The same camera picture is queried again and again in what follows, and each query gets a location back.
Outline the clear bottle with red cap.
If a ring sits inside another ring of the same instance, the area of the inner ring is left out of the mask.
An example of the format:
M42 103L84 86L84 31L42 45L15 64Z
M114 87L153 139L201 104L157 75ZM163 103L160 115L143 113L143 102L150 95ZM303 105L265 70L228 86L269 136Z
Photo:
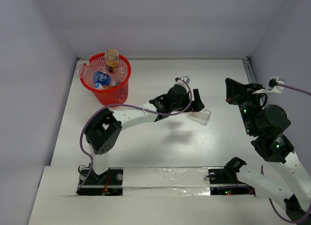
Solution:
M188 112L187 117L200 124L200 125L207 125L208 121L210 120L211 111L208 109L203 109L199 112Z

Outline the clear ribbed plastic bottle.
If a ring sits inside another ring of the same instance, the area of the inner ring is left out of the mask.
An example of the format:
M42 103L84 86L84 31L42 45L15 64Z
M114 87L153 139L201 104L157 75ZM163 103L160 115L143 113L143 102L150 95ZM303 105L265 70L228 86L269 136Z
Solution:
M115 69L115 79L117 82L123 82L128 75L128 68L119 67Z

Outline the small orange juice bottle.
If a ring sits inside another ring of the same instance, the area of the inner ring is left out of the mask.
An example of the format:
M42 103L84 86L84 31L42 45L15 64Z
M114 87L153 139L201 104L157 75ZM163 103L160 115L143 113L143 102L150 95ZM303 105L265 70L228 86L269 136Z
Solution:
M115 87L112 87L112 86L106 86L106 87L102 87L101 90L107 91L107 90L114 89L114 88Z

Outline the orange bottle with blue label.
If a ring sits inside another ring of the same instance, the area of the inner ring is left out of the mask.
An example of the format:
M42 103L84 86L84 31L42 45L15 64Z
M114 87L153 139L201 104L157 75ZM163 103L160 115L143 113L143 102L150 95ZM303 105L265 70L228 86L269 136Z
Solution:
M104 57L107 64L107 70L110 73L114 73L119 62L119 53L114 49L110 49L105 52Z

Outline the clear bottle blue label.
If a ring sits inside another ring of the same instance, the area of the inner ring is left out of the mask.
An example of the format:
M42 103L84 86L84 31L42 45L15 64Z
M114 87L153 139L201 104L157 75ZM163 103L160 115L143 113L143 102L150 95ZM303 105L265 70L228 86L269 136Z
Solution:
M94 88L96 83L108 86L114 86L116 84L116 81L113 79L112 75L108 74L104 67L96 69L83 64L77 68L76 74L88 87Z
M114 86L112 86L112 85L109 85L109 86L117 87L117 86L119 86L119 85L121 85L121 82L117 82ZM96 90L101 90L102 87L106 87L106 86L108 86L108 85L102 85L102 84L100 84L100 83L96 83L96 84L94 85L94 88L95 88Z

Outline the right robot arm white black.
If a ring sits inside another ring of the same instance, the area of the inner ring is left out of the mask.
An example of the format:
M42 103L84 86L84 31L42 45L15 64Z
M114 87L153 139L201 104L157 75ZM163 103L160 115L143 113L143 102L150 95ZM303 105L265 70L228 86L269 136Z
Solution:
M225 84L226 102L239 107L247 135L255 138L251 141L255 151L280 174L285 184L268 178L263 172L251 171L238 157L225 165L225 179L248 184L267 197L271 205L277 203L287 215L283 221L309 225L311 177L283 133L291 125L285 110L279 105L267 104L269 93L281 94L287 85L279 77L271 77L267 87L256 83L242 84L230 78Z

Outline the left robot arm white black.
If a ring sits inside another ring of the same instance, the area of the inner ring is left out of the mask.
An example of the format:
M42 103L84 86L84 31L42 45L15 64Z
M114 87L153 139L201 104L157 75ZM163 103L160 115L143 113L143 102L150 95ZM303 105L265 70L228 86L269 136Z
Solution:
M79 143L82 144L85 138L92 150L88 154L90 167L87 175L98 184L107 180L109 174L107 153L114 147L121 131L180 113L200 112L205 106L198 89L174 85L166 94L151 99L141 106L124 104L123 107L124 110L115 112L108 106L99 109L86 122L80 134Z

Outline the red plastic mesh bin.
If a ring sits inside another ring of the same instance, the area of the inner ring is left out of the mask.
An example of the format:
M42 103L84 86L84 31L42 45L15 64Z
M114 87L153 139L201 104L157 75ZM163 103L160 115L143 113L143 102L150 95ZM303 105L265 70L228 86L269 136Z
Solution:
M115 79L115 73L110 73L107 70L107 64L105 62L104 53L99 53L97 55L94 55L90 57L89 59L89 66L93 68L99 68L104 67L105 71L108 72L108 74L112 75L113 79ZM117 68L119 67L126 67L128 68L128 75L127 78L121 82L121 85L115 87L114 89L110 89L107 91L104 90L96 90L95 88L88 87L82 80L82 84L85 88L90 90L95 97L99 100L99 102L103 105L109 105L109 104L122 104L126 101L128 97L128 80L131 75L131 66L129 61L122 55L119 54L119 62L117 65Z

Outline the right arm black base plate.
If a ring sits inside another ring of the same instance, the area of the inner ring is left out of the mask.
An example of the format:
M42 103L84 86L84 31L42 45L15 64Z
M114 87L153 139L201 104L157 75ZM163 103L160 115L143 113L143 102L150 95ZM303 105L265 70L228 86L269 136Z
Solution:
M209 183L211 195L255 195L255 189L225 174L223 168L208 170L205 181Z

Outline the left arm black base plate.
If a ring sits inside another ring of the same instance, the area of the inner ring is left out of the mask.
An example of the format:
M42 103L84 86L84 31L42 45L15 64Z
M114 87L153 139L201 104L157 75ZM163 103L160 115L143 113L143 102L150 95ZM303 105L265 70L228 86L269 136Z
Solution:
M110 168L100 176L94 172L86 178L88 168L82 168L79 175L77 194L80 196L122 196L123 168Z

